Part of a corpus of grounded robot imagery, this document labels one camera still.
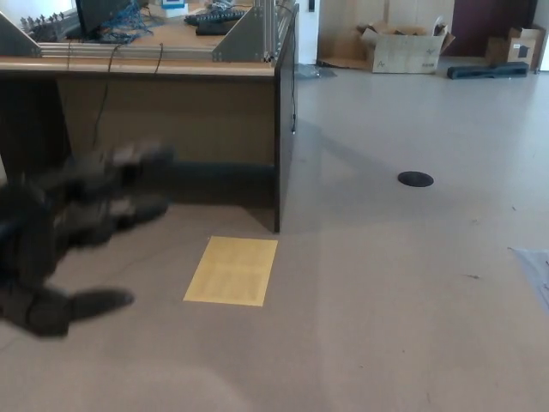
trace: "cable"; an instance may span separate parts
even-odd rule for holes
[[[293,11],[292,11],[290,8],[288,8],[288,7],[286,7],[286,6],[282,5],[282,4],[277,4],[276,7],[280,7],[280,8],[286,9],[286,10],[288,10],[290,13],[293,14]]]
[[[151,28],[164,24],[160,21],[154,21],[153,24],[147,25],[143,20],[143,16],[141,5],[137,0],[130,0],[128,7],[119,11],[112,19],[101,25],[106,30],[102,37],[106,40],[115,40],[116,43],[129,44],[142,36],[153,35]]]
[[[156,22],[158,24],[158,26],[161,26],[164,24],[164,21],[162,20],[162,17],[159,17],[157,15],[153,15],[151,13],[151,8],[147,6],[143,7],[147,12],[148,12],[148,15],[145,15],[145,17],[148,17],[150,21],[153,21],[153,22]]]
[[[206,6],[206,9],[209,12],[220,12],[220,11],[227,11],[227,10],[233,9],[235,7],[246,7],[246,8],[254,7],[251,4],[233,4],[233,5],[230,5],[230,3],[232,3],[231,0],[213,0],[211,2],[211,4],[208,4]]]
[[[276,4],[276,7],[281,7],[283,9],[288,10],[290,13],[293,14],[293,11],[290,10],[288,7],[282,5],[282,4]],[[292,125],[292,133],[296,132],[297,122],[298,122],[298,108],[295,101],[295,53],[298,51],[298,41],[296,39],[296,30],[295,30],[295,22],[293,23],[293,56],[292,56],[292,105],[293,105],[293,125]]]
[[[41,43],[43,42],[44,40],[42,39],[42,35],[44,34],[44,32],[46,31],[45,29],[45,25],[39,25],[37,26],[36,28],[33,29],[33,33],[34,33],[34,41],[36,41],[37,43]]]
[[[101,121],[101,116],[103,115],[103,111],[105,110],[105,103],[106,103],[106,98],[109,94],[109,81],[110,81],[110,76],[109,74],[111,73],[111,67],[112,67],[112,60],[114,59],[114,53],[117,52],[117,50],[120,48],[121,45],[115,45],[114,46],[114,49],[112,49],[112,53],[111,53],[111,59],[109,60],[109,67],[106,71],[107,73],[107,78],[106,78],[106,84],[105,84],[105,91],[103,92],[103,100],[101,101],[101,105],[100,105],[100,111],[97,115],[97,119],[95,120],[95,126],[94,126],[94,139],[92,140],[92,148],[95,148],[97,146],[97,141],[98,141],[98,137],[99,137],[99,128],[100,128],[100,121]]]
[[[164,54],[164,43],[160,43],[160,56],[158,57],[158,64],[156,64],[156,70],[154,71],[155,74],[158,73],[158,69],[160,68],[160,62],[162,61],[162,54]]]

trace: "paper sheet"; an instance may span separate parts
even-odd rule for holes
[[[277,240],[212,237],[184,300],[263,306]]]

